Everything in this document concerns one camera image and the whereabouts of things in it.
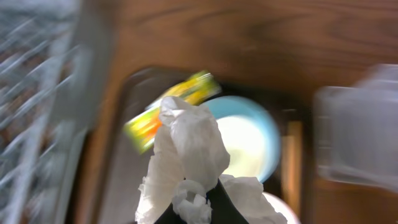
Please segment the yellow green snack wrapper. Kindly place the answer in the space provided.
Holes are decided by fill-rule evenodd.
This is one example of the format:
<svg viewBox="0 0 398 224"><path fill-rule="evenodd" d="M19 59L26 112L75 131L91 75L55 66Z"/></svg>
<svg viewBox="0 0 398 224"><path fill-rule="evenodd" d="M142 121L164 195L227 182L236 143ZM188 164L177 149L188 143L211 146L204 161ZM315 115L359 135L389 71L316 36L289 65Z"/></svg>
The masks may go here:
<svg viewBox="0 0 398 224"><path fill-rule="evenodd" d="M143 154L152 147L155 134L162 125L159 120L159 106L163 98L177 96L191 105L199 105L219 93L221 93L221 86L211 73L207 71L195 73L187 80L167 89L146 106L141 114L125 123L124 132L136 147L137 152Z"/></svg>

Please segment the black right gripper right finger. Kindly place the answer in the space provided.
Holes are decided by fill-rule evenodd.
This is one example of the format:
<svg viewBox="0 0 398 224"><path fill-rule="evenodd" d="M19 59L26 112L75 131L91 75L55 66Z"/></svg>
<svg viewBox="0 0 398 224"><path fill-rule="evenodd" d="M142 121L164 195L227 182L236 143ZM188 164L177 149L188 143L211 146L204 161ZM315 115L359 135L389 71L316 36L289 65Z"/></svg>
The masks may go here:
<svg viewBox="0 0 398 224"><path fill-rule="evenodd" d="M206 193L206 198L212 208L211 224L248 224L233 205L220 179L216 187Z"/></svg>

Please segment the white paper napkin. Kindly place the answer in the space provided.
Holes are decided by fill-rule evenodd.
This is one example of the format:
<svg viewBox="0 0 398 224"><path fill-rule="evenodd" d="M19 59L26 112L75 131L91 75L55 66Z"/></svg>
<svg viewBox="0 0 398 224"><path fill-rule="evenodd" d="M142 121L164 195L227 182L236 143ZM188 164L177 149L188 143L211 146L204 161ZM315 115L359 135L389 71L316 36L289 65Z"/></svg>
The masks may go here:
<svg viewBox="0 0 398 224"><path fill-rule="evenodd" d="M218 179L248 223L287 223L263 196L257 178L223 173L230 155L207 106L168 96L160 103L159 118L162 125L154 138L154 155L139 186L137 223L154 223L170 204L186 223L211 223L206 193Z"/></svg>

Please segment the clear plastic waste bin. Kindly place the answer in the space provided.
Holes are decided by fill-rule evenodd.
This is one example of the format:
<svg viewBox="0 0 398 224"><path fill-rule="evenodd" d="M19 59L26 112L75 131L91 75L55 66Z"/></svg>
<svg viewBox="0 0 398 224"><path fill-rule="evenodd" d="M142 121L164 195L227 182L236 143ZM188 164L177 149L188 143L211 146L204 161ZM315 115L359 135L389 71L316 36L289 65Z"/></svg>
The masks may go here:
<svg viewBox="0 0 398 224"><path fill-rule="evenodd" d="M397 65L371 68L351 87L313 100L314 147L324 179L397 191Z"/></svg>

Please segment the left wooden chopstick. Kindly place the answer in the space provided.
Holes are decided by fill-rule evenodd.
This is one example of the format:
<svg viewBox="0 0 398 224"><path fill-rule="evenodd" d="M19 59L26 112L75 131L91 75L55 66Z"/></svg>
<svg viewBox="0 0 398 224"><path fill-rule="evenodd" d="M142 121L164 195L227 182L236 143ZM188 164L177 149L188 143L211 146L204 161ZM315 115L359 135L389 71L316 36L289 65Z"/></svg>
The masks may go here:
<svg viewBox="0 0 398 224"><path fill-rule="evenodd" d="M280 163L282 198L300 217L302 194L303 133L300 121L287 125L287 134L282 137L282 159Z"/></svg>

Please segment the pale pink bowl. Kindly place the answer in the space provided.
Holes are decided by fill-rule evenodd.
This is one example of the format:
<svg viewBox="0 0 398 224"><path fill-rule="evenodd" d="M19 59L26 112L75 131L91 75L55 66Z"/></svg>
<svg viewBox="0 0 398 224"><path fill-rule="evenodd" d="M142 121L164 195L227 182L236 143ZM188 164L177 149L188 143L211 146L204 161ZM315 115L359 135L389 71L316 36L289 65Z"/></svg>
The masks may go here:
<svg viewBox="0 0 398 224"><path fill-rule="evenodd" d="M301 224L293 210L280 198L267 192L262 193L274 210L281 213L287 220L287 224Z"/></svg>

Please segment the grey dishwasher rack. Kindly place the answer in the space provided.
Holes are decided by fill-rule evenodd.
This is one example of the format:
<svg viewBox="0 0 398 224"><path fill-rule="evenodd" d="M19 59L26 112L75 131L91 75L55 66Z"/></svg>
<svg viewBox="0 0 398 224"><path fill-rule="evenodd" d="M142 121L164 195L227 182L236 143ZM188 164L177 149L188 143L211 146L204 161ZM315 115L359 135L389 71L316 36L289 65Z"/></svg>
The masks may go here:
<svg viewBox="0 0 398 224"><path fill-rule="evenodd" d="M1 2L1 222L53 223L88 79L81 1Z"/></svg>

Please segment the dark brown serving tray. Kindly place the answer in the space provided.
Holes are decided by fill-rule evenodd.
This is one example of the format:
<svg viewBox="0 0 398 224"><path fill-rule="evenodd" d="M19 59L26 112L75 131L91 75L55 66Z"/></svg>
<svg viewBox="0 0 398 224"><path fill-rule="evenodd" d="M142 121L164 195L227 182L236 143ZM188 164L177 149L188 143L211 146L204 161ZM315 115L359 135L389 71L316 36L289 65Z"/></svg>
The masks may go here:
<svg viewBox="0 0 398 224"><path fill-rule="evenodd" d="M172 85L188 78L189 73L172 68L147 67L132 73L121 87L116 114L109 132L102 179L99 185L95 223L134 223L139 202L138 186L147 172L152 150L138 154L135 146L123 133L123 125L143 111L155 97ZM263 106L277 123L281 136L287 134L291 121L302 123L303 160L300 221L313 223L313 137L309 108L294 95L245 83L222 81L222 95L237 95L254 100ZM282 197L280 165L264 183L266 191Z"/></svg>

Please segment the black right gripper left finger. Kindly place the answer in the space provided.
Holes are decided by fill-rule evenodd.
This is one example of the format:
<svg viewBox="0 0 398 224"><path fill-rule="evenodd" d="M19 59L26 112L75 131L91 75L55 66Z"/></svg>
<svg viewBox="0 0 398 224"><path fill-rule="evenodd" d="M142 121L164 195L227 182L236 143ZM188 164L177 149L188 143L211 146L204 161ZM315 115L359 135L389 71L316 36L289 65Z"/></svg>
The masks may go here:
<svg viewBox="0 0 398 224"><path fill-rule="evenodd" d="M187 224L180 218L173 210L173 205L170 204L165 212L154 222L154 224Z"/></svg>

